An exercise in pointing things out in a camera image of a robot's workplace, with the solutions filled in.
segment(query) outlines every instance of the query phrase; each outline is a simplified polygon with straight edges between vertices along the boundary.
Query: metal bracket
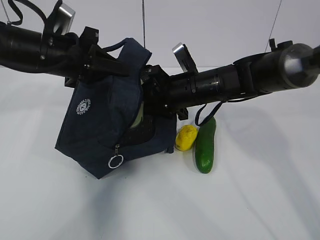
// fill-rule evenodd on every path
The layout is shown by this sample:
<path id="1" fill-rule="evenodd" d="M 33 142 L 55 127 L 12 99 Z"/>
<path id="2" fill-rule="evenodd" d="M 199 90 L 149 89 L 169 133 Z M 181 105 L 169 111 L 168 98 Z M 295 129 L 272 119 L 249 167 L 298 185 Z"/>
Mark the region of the metal bracket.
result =
<path id="1" fill-rule="evenodd" d="M 276 41 L 274 38 L 269 39 L 269 46 L 271 48 L 271 52 L 275 52 L 277 50 L 283 50 L 286 49 L 288 47 L 290 47 L 291 45 L 293 45 L 294 43 L 292 41 L 284 41 L 284 42 L 280 42 L 277 44 L 276 47 Z"/>
<path id="2" fill-rule="evenodd" d="M 195 61 L 192 59 L 188 48 L 181 42 L 172 49 L 175 58 L 178 60 L 183 72 L 194 72 L 198 73 Z"/>
<path id="3" fill-rule="evenodd" d="M 70 31 L 72 22 L 76 12 L 67 4 L 62 3 L 56 13 L 53 31 L 60 30 L 61 35 L 65 35 Z"/>

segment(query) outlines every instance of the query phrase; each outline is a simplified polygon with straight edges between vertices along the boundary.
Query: zipper pull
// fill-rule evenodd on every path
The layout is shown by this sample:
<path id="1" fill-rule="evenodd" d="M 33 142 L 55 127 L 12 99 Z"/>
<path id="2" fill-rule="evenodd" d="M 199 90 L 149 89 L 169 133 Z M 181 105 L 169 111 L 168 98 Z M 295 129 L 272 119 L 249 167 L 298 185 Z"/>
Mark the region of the zipper pull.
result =
<path id="1" fill-rule="evenodd" d="M 118 148 L 120 148 L 120 145 L 119 145 L 119 144 L 115 145 L 114 153 L 115 153 L 116 156 L 119 155 L 119 150 L 118 150 Z"/>

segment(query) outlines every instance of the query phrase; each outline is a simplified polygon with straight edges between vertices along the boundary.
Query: white backdrop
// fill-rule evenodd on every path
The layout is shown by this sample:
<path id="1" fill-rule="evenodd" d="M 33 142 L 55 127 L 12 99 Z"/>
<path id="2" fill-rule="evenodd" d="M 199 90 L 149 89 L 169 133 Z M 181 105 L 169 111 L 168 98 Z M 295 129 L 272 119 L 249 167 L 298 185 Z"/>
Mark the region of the white backdrop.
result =
<path id="1" fill-rule="evenodd" d="M 46 14 L 55 3 L 33 2 Z M 90 26 L 100 29 L 101 46 L 124 37 L 143 42 L 140 0 L 66 3 L 76 10 L 77 34 Z M 178 42 L 200 67 L 264 52 L 278 6 L 278 0 L 146 0 L 151 63 L 180 73 L 171 53 Z M 317 0 L 283 0 L 272 36 L 320 44 L 319 7 Z M 33 13 L 24 18 L 24 27 L 41 31 Z M 0 21 L 6 21 L 1 9 Z M 54 150 L 72 95 L 63 83 L 0 68 L 1 239 L 320 239 L 320 80 L 224 104 L 210 174 L 196 171 L 192 151 L 176 151 L 134 160 L 102 180 Z M 192 123 L 197 109 L 178 128 Z"/>

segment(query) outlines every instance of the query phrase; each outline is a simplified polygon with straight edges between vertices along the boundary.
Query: cucumber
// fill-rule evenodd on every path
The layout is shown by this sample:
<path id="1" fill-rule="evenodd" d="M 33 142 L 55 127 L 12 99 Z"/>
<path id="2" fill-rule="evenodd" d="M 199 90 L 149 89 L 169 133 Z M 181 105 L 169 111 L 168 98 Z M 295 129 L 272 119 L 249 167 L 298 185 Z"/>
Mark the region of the cucumber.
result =
<path id="1" fill-rule="evenodd" d="M 216 120 L 212 117 L 205 125 L 199 128 L 195 140 L 195 163 L 198 170 L 203 174 L 210 173 L 214 165 L 216 127 Z"/>

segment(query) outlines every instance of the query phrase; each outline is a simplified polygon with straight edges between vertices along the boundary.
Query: lemon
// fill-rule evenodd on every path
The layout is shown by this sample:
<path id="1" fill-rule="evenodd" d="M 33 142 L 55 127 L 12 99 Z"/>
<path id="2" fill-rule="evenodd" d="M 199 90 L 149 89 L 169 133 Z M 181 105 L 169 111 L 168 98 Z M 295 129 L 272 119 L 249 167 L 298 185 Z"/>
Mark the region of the lemon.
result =
<path id="1" fill-rule="evenodd" d="M 196 138 L 198 130 L 192 125 L 184 125 L 175 138 L 175 147 L 180 151 L 188 151 L 192 148 Z"/>

